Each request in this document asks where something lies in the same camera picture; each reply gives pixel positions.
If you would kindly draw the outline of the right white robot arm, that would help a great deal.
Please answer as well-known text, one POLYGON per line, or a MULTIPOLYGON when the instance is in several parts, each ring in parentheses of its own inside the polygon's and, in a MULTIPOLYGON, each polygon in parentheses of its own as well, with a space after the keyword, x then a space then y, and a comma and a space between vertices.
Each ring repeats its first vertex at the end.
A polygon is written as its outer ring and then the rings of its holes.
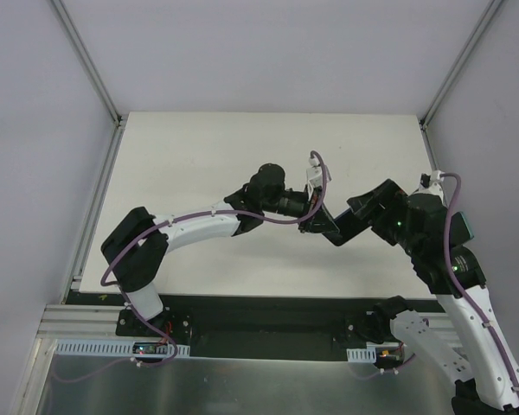
POLYGON ((410 258, 416 276, 447 314, 463 351, 434 334, 401 297, 379 303, 372 319, 382 341, 404 342, 445 383, 456 414, 519 414, 519 365, 497 321, 481 265, 466 247, 472 233, 453 201, 444 201, 440 170, 424 174, 410 195, 392 180, 348 199, 349 212, 410 258))

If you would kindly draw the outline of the black phone blue edge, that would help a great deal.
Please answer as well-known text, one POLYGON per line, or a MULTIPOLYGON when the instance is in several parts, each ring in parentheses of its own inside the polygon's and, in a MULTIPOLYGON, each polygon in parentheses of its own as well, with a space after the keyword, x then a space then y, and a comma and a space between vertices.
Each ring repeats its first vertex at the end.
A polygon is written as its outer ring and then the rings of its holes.
POLYGON ((468 220, 463 212, 456 212, 451 218, 450 225, 450 244, 451 246, 461 246, 474 238, 468 220))

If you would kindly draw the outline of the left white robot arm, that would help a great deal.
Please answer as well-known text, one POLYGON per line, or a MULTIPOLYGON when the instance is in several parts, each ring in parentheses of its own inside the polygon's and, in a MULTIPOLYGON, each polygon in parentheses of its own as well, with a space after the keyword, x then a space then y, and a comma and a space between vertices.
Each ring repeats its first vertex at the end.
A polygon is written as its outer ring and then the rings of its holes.
POLYGON ((165 306, 154 285, 163 258, 184 246, 250 233, 264 223, 296 225, 302 233, 331 233, 337 226, 324 207, 328 168, 315 157, 304 190, 285 185, 285 171, 267 163, 240 189, 201 211, 154 215, 133 208, 102 243, 108 267, 102 286, 115 285, 145 335, 165 333, 165 306))

